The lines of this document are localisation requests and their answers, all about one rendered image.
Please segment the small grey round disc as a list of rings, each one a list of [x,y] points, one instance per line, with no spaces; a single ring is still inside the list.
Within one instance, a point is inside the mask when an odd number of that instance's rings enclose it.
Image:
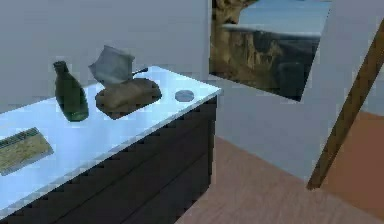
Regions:
[[[175,93],[175,99],[178,102],[190,102],[194,99],[194,93],[191,90],[179,90]]]

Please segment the brown bread loaf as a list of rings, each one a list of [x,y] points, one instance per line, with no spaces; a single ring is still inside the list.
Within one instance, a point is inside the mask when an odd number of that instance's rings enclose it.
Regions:
[[[96,96],[96,107],[113,120],[152,104],[162,97],[158,84],[147,78],[134,78],[113,84]]]

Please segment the black cabinet with pale top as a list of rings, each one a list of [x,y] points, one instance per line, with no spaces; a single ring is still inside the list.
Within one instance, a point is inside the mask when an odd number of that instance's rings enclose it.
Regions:
[[[0,175],[0,224],[174,224],[208,188],[218,87],[152,66],[159,101],[69,122],[50,98],[0,114],[0,139],[36,127],[54,153]],[[175,93],[194,99],[178,102]]]

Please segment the window with cliff view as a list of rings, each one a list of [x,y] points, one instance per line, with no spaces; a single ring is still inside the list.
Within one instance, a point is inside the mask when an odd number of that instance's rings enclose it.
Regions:
[[[299,101],[332,0],[210,1],[210,73]]]

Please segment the dark green bottle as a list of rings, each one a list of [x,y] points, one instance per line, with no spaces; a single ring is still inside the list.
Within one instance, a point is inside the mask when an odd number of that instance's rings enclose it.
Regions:
[[[65,61],[56,61],[53,67],[56,72],[55,97],[64,116],[69,122],[87,119],[89,109],[83,87],[71,75]]]

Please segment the brown wooden door frame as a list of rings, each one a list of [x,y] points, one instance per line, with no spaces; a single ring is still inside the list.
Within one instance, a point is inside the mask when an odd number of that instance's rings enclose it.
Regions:
[[[306,188],[320,188],[384,64],[384,18],[369,46]]]

